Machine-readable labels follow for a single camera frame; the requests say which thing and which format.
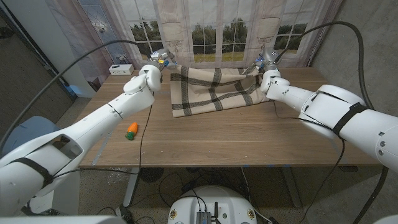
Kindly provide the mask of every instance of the small white box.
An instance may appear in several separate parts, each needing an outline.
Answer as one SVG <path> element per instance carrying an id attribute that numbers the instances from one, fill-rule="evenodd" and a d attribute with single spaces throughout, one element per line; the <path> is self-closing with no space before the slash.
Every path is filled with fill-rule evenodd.
<path id="1" fill-rule="evenodd" d="M 112 65 L 109 68 L 111 75 L 131 75 L 134 67 L 131 64 L 127 65 Z"/>

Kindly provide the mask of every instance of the plaid cloth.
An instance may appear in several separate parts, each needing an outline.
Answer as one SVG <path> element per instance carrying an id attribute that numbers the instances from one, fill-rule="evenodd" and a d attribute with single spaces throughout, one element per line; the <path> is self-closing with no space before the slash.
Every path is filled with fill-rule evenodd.
<path id="1" fill-rule="evenodd" d="M 177 65 L 170 71 L 173 117 L 249 106 L 265 100 L 256 66 L 195 69 Z"/>

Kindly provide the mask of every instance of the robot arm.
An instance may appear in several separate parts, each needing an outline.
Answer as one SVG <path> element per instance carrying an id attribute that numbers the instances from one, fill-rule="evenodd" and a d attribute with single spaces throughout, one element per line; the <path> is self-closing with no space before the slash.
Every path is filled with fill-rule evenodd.
<path id="1" fill-rule="evenodd" d="M 174 57 L 168 50 L 164 52 Z M 160 90 L 160 67 L 164 67 L 163 62 L 149 62 L 125 84 L 124 93 L 109 103 L 77 123 L 35 138 L 4 156 L 0 160 L 0 216 L 14 215 L 33 196 L 54 190 L 68 174 L 53 176 L 76 169 L 94 144 L 120 121 L 153 104 L 152 92 Z"/>
<path id="2" fill-rule="evenodd" d="M 266 69 L 260 88 L 268 99 L 286 103 L 300 113 L 299 118 L 328 127 L 302 120 L 316 133 L 338 135 L 398 172 L 397 117 L 368 109 L 360 97 L 337 86 L 323 85 L 316 92 L 290 86 L 273 63 L 277 54 L 270 52 L 274 51 L 264 49 L 265 63 L 259 63 Z"/>

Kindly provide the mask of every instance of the wire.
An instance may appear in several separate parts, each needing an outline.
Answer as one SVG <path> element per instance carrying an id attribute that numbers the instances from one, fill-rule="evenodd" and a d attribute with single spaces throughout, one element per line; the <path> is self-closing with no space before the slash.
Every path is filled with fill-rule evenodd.
<path id="1" fill-rule="evenodd" d="M 331 169 L 331 171 L 329 172 L 329 174 L 323 179 L 321 186 L 319 186 L 319 189 L 317 190 L 317 192 L 315 193 L 314 198 L 312 199 L 312 202 L 310 204 L 310 206 L 307 208 L 307 210 L 304 213 L 303 218 L 301 219 L 300 223 L 302 223 L 305 219 L 305 216 L 307 215 L 308 210 L 311 208 L 312 204 L 314 203 L 315 199 L 317 198 L 319 192 L 321 191 L 322 187 L 324 186 L 325 182 L 328 180 L 329 176 L 331 175 L 331 173 L 336 169 L 337 165 L 340 163 L 341 158 L 343 158 L 343 154 L 345 151 L 345 140 L 341 139 L 341 143 L 343 145 L 343 147 L 341 148 L 341 154 L 336 162 L 336 164 L 333 166 L 333 168 Z"/>
<path id="2" fill-rule="evenodd" d="M 53 179 L 55 179 L 55 178 L 57 178 L 57 177 L 60 177 L 60 176 L 62 176 L 62 175 L 65 175 L 65 174 L 69 174 L 69 173 L 71 173 L 71 172 L 84 171 L 84 170 L 98 170 L 98 171 L 108 171 L 108 172 L 120 172 L 120 173 L 123 173 L 123 174 L 132 174 L 132 175 L 137 175 L 137 174 L 139 174 L 139 171 L 140 171 L 140 169 L 141 169 L 142 140 L 144 140 L 145 130 L 146 130 L 147 127 L 148 127 L 148 122 L 149 122 L 149 117 L 150 117 L 150 113 L 151 113 L 151 112 L 152 112 L 152 105 L 150 106 L 150 109 L 149 109 L 147 122 L 146 122 L 146 125 L 145 125 L 145 128 L 144 128 L 144 131 L 142 132 L 141 142 L 140 142 L 140 145 L 139 145 L 139 163 L 138 163 L 138 172 L 137 172 L 137 173 L 126 172 L 126 171 L 121 171 L 121 170 L 100 169 L 100 168 L 94 168 L 94 167 L 93 167 L 93 168 L 79 168 L 79 169 L 74 169 L 74 170 L 66 171 L 66 172 L 64 172 L 64 173 L 55 175 L 55 176 L 53 176 Z"/>
<path id="3" fill-rule="evenodd" d="M 358 224 L 359 221 L 361 221 L 361 219 L 365 215 L 366 211 L 372 205 L 374 199 L 377 197 L 380 190 L 383 188 L 384 181 L 386 181 L 387 173 L 388 173 L 388 168 L 386 166 L 383 166 L 383 168 L 381 170 L 380 179 L 377 182 L 376 188 L 373 190 L 373 193 L 369 197 L 368 201 L 365 203 L 362 210 L 359 212 L 358 216 L 355 218 L 355 220 L 353 222 L 354 224 Z"/>
<path id="4" fill-rule="evenodd" d="M 165 193 L 162 193 L 162 194 L 167 195 L 167 196 L 169 196 L 170 198 L 172 198 L 172 199 L 174 200 L 174 198 L 173 198 L 171 195 L 165 194 Z M 159 193 L 154 193 L 154 194 L 147 195 L 146 197 L 144 197 L 143 199 L 139 200 L 138 202 L 136 202 L 136 203 L 134 203 L 134 204 L 128 206 L 128 208 L 131 208 L 131 207 L 133 207 L 133 206 L 135 206 L 135 205 L 138 205 L 139 203 L 141 203 L 141 202 L 144 201 L 145 199 L 148 199 L 149 197 L 155 196 L 155 195 L 159 195 Z"/>
<path id="5" fill-rule="evenodd" d="M 199 197 L 199 196 L 196 196 L 196 195 L 187 195 L 187 196 L 180 197 L 178 200 L 183 199 L 183 198 L 188 198 L 188 197 L 199 198 L 199 199 L 205 204 L 205 212 L 207 212 L 207 205 L 206 205 L 206 202 L 205 202 L 201 197 Z"/>
<path id="6" fill-rule="evenodd" d="M 280 119 L 299 119 L 299 120 L 301 120 L 301 121 L 310 122 L 310 123 L 319 125 L 319 126 L 321 126 L 321 127 L 328 128 L 329 130 L 332 130 L 332 129 L 329 128 L 328 126 L 325 126 L 325 125 L 323 125 L 323 124 L 321 124 L 321 123 L 316 123 L 316 122 L 314 122 L 314 121 L 309 121 L 309 120 L 301 119 L 301 118 L 283 118 L 283 117 L 280 117 L 280 116 L 278 115 L 277 110 L 276 110 L 275 101 L 272 100 L 272 102 L 274 103 L 275 114 L 276 114 L 276 116 L 277 116 L 278 118 L 280 118 Z M 341 143 L 342 143 L 342 145 L 343 145 L 343 147 L 341 148 L 340 157 L 338 158 L 336 164 L 333 166 L 333 168 L 331 169 L 331 171 L 329 172 L 329 174 L 323 179 L 323 182 L 322 182 L 321 186 L 319 186 L 319 189 L 318 189 L 317 192 L 315 193 L 315 196 L 314 196 L 314 198 L 313 198 L 313 200 L 312 200 L 310 206 L 309 206 L 309 207 L 307 208 L 307 210 L 305 211 L 304 216 L 303 216 L 303 218 L 301 219 L 300 223 L 302 223 L 302 222 L 304 221 L 304 218 L 305 218 L 305 216 L 307 215 L 308 210 L 311 208 L 312 204 L 314 203 L 315 199 L 317 198 L 317 196 L 318 196 L 319 192 L 321 191 L 322 187 L 324 186 L 325 182 L 328 180 L 328 178 L 329 178 L 329 176 L 331 175 L 331 173 L 336 169 L 337 165 L 340 163 L 341 158 L 343 158 L 344 151 L 345 151 L 345 140 L 344 140 L 343 138 L 341 138 L 340 136 L 338 136 L 338 137 L 341 139 Z"/>
<path id="7" fill-rule="evenodd" d="M 27 216 L 44 216 L 44 214 L 34 213 L 32 208 L 30 207 L 30 200 L 27 201 L 26 206 L 21 208 L 21 212 L 23 212 Z"/>
<path id="8" fill-rule="evenodd" d="M 58 178 L 58 177 L 60 177 L 60 176 L 62 176 L 62 175 L 65 175 L 65 174 L 69 174 L 69 173 L 71 173 L 71 172 L 85 171 L 85 170 L 97 170 L 97 171 L 108 171 L 108 172 L 120 172 L 120 173 L 123 173 L 123 174 L 134 174 L 134 175 L 137 175 L 137 174 L 138 174 L 138 173 L 127 172 L 127 171 L 122 171 L 122 170 L 111 170 L 111 169 L 100 169 L 100 168 L 79 168 L 79 169 L 74 169 L 74 170 L 66 171 L 66 172 L 64 172 L 64 173 L 62 173 L 62 174 L 55 175 L 55 176 L 53 176 L 53 179 Z"/>
<path id="9" fill-rule="evenodd" d="M 304 35 L 306 35 L 306 34 L 312 32 L 312 31 L 314 31 L 314 30 L 317 30 L 317 29 L 319 29 L 319 28 L 326 27 L 326 26 L 331 26 L 331 25 L 336 25 L 336 24 L 344 25 L 344 26 L 347 26 L 347 27 L 351 28 L 351 29 L 354 31 L 355 35 L 356 35 L 356 38 L 357 38 L 357 40 L 358 40 L 358 51 L 359 51 L 359 59 L 358 59 L 359 85 L 360 85 L 360 87 L 361 87 L 361 93 L 362 93 L 362 96 L 363 96 L 363 98 L 364 98 L 364 101 L 365 101 L 366 105 L 367 105 L 368 107 L 370 107 L 372 110 L 374 110 L 373 105 L 372 105 L 372 103 L 371 103 L 371 100 L 369 99 L 368 92 L 366 91 L 366 86 L 365 86 L 365 81 L 364 81 L 364 75 L 363 75 L 363 73 L 364 73 L 364 72 L 363 72 L 363 59 L 364 59 L 363 38 L 362 38 L 362 35 L 361 35 L 359 29 L 358 29 L 356 26 L 354 26 L 353 24 L 351 24 L 351 23 L 349 23 L 349 22 L 343 22 L 343 21 L 327 22 L 327 23 L 325 23 L 325 24 L 322 24 L 322 25 L 316 26 L 316 27 L 314 27 L 314 28 L 312 28 L 312 29 L 309 29 L 308 31 L 304 32 L 302 35 L 300 35 L 300 36 L 298 36 L 298 37 L 295 37 L 295 39 L 300 39 L 300 38 L 302 38 Z M 289 48 L 286 48 L 284 51 L 282 51 L 282 53 L 280 53 L 280 55 L 275 59 L 274 63 L 277 63 L 277 62 L 279 61 L 279 59 L 281 58 L 281 56 L 282 56 L 288 49 L 289 49 Z"/>
<path id="10" fill-rule="evenodd" d="M 243 177 L 244 177 L 244 181 L 246 182 L 246 188 L 247 188 L 248 194 L 249 194 L 249 202 L 251 203 L 251 199 L 250 199 L 250 188 L 249 188 L 248 180 L 247 180 L 247 178 L 246 178 L 246 175 L 244 175 L 243 167 L 241 167 L 241 170 L 242 170 L 242 174 L 243 174 Z"/>
<path id="11" fill-rule="evenodd" d="M 144 217 L 141 217 L 141 218 L 137 219 L 136 223 L 138 223 L 139 220 L 142 220 L 142 219 L 144 219 L 144 218 L 149 218 L 150 220 L 152 220 L 152 222 L 153 222 L 154 224 L 156 224 L 155 220 L 154 220 L 152 217 L 148 217 L 148 216 L 144 216 Z"/>
<path id="12" fill-rule="evenodd" d="M 97 215 L 99 215 L 103 210 L 105 209 L 111 209 L 114 213 L 114 215 L 116 215 L 116 211 L 112 208 L 112 207 L 104 207 L 103 209 L 101 209 L 99 212 L 97 212 Z"/>
<path id="13" fill-rule="evenodd" d="M 176 175 L 176 176 L 178 176 L 178 177 L 180 178 L 180 180 L 181 180 L 181 185 L 184 186 L 184 183 L 182 182 L 181 176 L 178 175 L 177 173 L 171 173 L 171 174 L 165 176 L 165 177 L 160 181 L 159 187 L 158 187 L 157 190 L 158 190 L 158 193 L 159 193 L 159 195 L 160 195 L 160 198 L 162 199 L 162 201 L 163 201 L 168 207 L 171 207 L 171 205 L 170 205 L 169 203 L 167 203 L 166 200 L 163 198 L 162 192 L 160 191 L 160 187 L 162 186 L 163 181 L 164 181 L 167 177 L 169 177 L 169 176 L 171 176 L 171 175 Z"/>
<path id="14" fill-rule="evenodd" d="M 284 117 L 280 117 L 280 116 L 278 115 L 278 112 L 276 111 L 275 100 L 270 100 L 270 101 L 268 101 L 268 102 L 273 102 L 273 103 L 274 103 L 275 115 L 276 115 L 278 118 L 280 118 L 280 119 L 297 119 L 297 120 L 300 120 L 300 121 L 305 121 L 305 122 L 308 122 L 308 123 L 316 124 L 316 125 L 321 126 L 321 127 L 323 127 L 323 128 L 329 129 L 330 131 L 333 131 L 333 129 L 329 128 L 328 126 L 326 126 L 326 125 L 324 125 L 324 124 L 322 124 L 322 123 L 320 123 L 320 122 L 310 121 L 310 120 L 303 119 L 303 118 L 294 118 L 294 117 L 287 117 L 287 118 L 284 118 Z"/>
<path id="15" fill-rule="evenodd" d="M 257 205 L 256 199 L 253 197 L 253 195 L 252 195 L 251 193 L 247 192 L 247 191 L 248 191 L 248 189 L 247 189 L 248 185 L 244 183 L 243 179 L 242 179 L 237 173 L 235 173 L 235 172 L 233 172 L 233 171 L 231 171 L 231 170 L 224 170 L 224 169 L 222 169 L 222 170 L 212 170 L 212 171 L 210 171 L 210 170 L 205 170 L 205 169 L 202 168 L 201 170 L 202 170 L 202 171 L 205 171 L 205 172 L 207 172 L 207 173 L 213 173 L 213 172 L 214 172 L 215 174 L 221 174 L 221 175 L 223 175 L 223 177 L 225 177 L 225 179 L 226 179 L 226 180 L 228 181 L 228 183 L 229 183 L 229 185 L 225 185 L 225 184 L 224 184 L 225 187 L 228 187 L 228 188 L 230 188 L 230 189 L 233 189 L 234 191 L 238 192 L 239 194 L 244 195 L 245 198 L 246 198 L 247 200 L 249 200 L 249 196 L 250 196 L 251 199 L 252 199 L 252 205 L 253 205 L 253 207 L 257 207 L 257 210 L 259 210 L 259 207 L 258 207 L 258 205 Z M 228 176 L 226 175 L 226 173 L 233 174 L 233 175 L 236 177 L 236 179 L 240 181 L 240 186 L 243 186 L 243 188 L 238 190 L 238 189 L 234 186 L 234 184 L 232 184 L 232 182 L 230 181 L 230 179 L 228 178 Z"/>
<path id="16" fill-rule="evenodd" d="M 193 193 L 197 196 L 197 200 L 198 200 L 198 205 L 199 205 L 199 212 L 201 212 L 201 208 L 200 208 L 200 202 L 199 202 L 199 197 L 197 195 L 197 193 L 195 192 L 194 189 L 192 189 Z"/>
<path id="17" fill-rule="evenodd" d="M 12 130 L 14 129 L 14 127 L 16 127 L 18 125 L 18 122 L 22 119 L 22 117 L 27 113 L 27 111 L 33 106 L 33 104 L 40 98 L 41 95 L 43 95 L 43 93 L 50 88 L 50 86 L 56 82 L 63 74 L 65 74 L 65 72 L 67 72 L 70 68 L 72 68 L 72 66 L 74 66 L 76 63 L 78 63 L 81 59 L 85 58 L 87 55 L 93 53 L 94 51 L 103 48 L 105 46 L 108 46 L 110 44 L 115 44 L 115 43 L 128 43 L 128 44 L 134 44 L 137 45 L 136 42 L 131 41 L 131 40 L 112 40 L 109 41 L 105 44 L 102 44 L 96 48 L 94 48 L 93 50 L 90 50 L 89 52 L 83 54 L 82 56 L 78 57 L 77 59 L 75 59 L 70 65 L 68 65 L 66 67 L 66 69 L 64 69 L 62 72 L 60 72 L 58 75 L 56 75 L 55 77 L 53 77 L 51 79 L 51 81 L 49 81 L 44 87 L 43 89 L 41 89 L 39 91 L 38 94 L 35 95 L 35 97 L 29 102 L 29 104 L 21 111 L 21 113 L 19 113 L 19 115 L 17 116 L 17 118 L 12 122 L 12 124 L 10 125 L 10 127 L 7 129 L 7 131 L 4 133 L 4 136 L 1 138 L 0 141 L 0 156 L 2 157 L 2 149 L 4 147 L 4 144 L 6 143 L 6 140 L 8 139 L 8 137 L 10 136 Z"/>
<path id="18" fill-rule="evenodd" d="M 266 218 L 264 215 L 261 215 L 255 208 L 253 208 L 253 209 L 254 209 L 254 211 L 257 213 L 257 215 L 259 215 L 261 218 L 267 220 L 268 223 L 272 224 L 272 221 L 271 221 L 271 220 L 269 220 L 268 218 Z"/>
<path id="19" fill-rule="evenodd" d="M 356 26 L 354 26 L 353 24 L 349 23 L 349 22 L 343 22 L 343 21 L 335 21 L 335 22 L 328 22 L 326 24 L 322 24 L 320 26 L 314 27 L 312 29 L 309 29 L 308 31 L 304 32 L 302 35 L 296 37 L 296 38 L 301 38 L 304 35 L 306 35 L 309 32 L 312 32 L 314 30 L 317 30 L 319 28 L 322 27 L 326 27 L 326 26 L 330 26 L 330 25 L 335 25 L 335 24 L 339 24 L 339 25 L 344 25 L 347 26 L 349 28 L 351 28 L 358 40 L 358 77 L 359 77 L 359 87 L 361 88 L 361 94 L 362 94 L 362 98 L 365 101 L 366 105 L 374 110 L 374 107 L 372 105 L 372 102 L 368 96 L 368 92 L 366 91 L 366 84 L 365 84 L 365 78 L 364 78 L 364 68 L 363 68 L 363 63 L 364 63 L 364 46 L 363 46 L 363 38 L 362 35 L 360 33 L 360 31 L 358 30 L 358 28 Z M 282 53 L 280 53 L 280 55 L 275 59 L 274 63 L 277 63 L 280 59 L 280 57 L 288 50 L 288 48 L 286 48 Z M 364 216 L 364 214 L 366 213 L 366 211 L 369 209 L 369 207 L 371 206 L 371 204 L 373 203 L 374 199 L 377 197 L 377 195 L 379 194 L 380 190 L 382 189 L 384 182 L 387 178 L 387 174 L 388 174 L 388 168 L 386 166 L 383 166 L 382 171 L 381 171 L 381 175 L 380 175 L 380 179 L 377 182 L 376 187 L 373 190 L 373 193 L 371 194 L 371 196 L 369 197 L 368 201 L 365 203 L 364 207 L 362 208 L 362 210 L 360 211 L 360 213 L 358 214 L 358 216 L 355 218 L 355 221 L 353 222 L 354 224 L 359 223 L 359 221 L 362 219 L 362 217 Z"/>

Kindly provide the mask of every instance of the white wall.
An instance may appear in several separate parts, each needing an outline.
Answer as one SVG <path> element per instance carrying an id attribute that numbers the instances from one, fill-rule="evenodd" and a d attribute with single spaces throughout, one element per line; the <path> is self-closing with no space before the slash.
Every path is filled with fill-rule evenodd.
<path id="1" fill-rule="evenodd" d="M 364 77 L 376 110 L 398 116 L 398 1 L 343 1 L 335 21 L 354 24 L 364 42 Z M 312 67 L 332 85 L 361 96 L 358 84 L 358 41 L 344 26 L 333 26 L 324 38 Z"/>
<path id="2" fill-rule="evenodd" d="M 67 38 L 45 0 L 4 0 L 4 2 L 58 71 L 62 71 L 75 59 Z M 87 84 L 78 65 L 69 69 L 63 77 L 78 96 L 94 96 L 95 91 Z"/>

